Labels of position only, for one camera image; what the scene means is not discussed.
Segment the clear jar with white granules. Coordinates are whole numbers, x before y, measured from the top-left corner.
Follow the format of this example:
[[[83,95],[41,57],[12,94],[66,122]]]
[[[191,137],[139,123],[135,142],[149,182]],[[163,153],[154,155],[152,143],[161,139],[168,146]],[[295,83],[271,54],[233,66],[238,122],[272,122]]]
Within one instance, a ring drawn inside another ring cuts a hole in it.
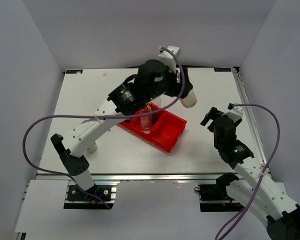
[[[197,103],[197,98],[193,89],[188,92],[186,97],[179,98],[179,100],[184,108],[192,108]]]

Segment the gold-spout clear oil bottle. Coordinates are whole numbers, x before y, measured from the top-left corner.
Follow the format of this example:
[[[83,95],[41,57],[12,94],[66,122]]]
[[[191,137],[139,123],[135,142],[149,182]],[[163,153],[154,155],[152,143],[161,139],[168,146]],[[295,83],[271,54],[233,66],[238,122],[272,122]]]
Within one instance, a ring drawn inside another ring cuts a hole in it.
[[[148,104],[145,108],[140,110],[140,114],[149,114],[152,112],[151,106]],[[140,117],[141,130],[145,134],[149,134],[152,130],[152,115],[145,115]]]

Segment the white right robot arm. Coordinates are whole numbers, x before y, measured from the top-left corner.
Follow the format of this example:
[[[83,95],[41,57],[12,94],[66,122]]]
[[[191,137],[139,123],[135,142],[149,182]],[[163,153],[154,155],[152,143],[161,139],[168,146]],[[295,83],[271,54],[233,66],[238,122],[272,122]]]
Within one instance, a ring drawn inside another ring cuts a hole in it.
[[[229,104],[228,111],[212,107],[200,123],[213,133],[213,145],[220,158],[235,172],[216,180],[216,195],[231,198],[242,209],[228,220],[215,236],[223,240],[242,220],[252,213],[266,228],[272,240],[300,240],[300,205],[290,198],[261,166],[247,145],[238,140],[237,126],[244,115],[243,104]]]

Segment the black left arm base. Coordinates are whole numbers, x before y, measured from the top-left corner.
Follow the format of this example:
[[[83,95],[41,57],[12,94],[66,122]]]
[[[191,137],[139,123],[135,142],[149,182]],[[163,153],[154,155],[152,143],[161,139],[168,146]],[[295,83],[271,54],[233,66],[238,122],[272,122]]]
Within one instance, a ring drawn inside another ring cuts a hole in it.
[[[66,210],[111,210],[117,192],[117,184],[95,182],[94,186],[83,192],[73,183],[66,189],[63,208]]]

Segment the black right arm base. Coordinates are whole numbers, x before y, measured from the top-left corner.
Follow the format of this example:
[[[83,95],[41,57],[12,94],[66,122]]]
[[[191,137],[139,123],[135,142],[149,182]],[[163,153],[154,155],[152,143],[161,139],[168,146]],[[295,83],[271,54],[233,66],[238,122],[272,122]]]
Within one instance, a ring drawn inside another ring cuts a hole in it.
[[[217,189],[215,184],[200,184],[194,188],[199,196],[202,213],[239,212],[243,206]]]

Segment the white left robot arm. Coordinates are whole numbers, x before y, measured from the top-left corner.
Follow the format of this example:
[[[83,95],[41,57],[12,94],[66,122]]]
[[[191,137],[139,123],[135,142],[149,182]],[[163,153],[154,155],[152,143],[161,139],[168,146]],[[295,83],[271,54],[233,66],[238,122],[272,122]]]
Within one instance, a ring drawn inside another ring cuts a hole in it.
[[[184,66],[179,69],[171,69],[159,60],[147,60],[136,74],[128,76],[108,94],[92,119],[83,121],[65,135],[52,135],[52,145],[67,173],[79,186],[80,196],[86,200],[95,196],[95,183],[84,153],[104,133],[161,95],[178,97],[185,108],[193,106],[186,102],[194,92],[188,69]]]

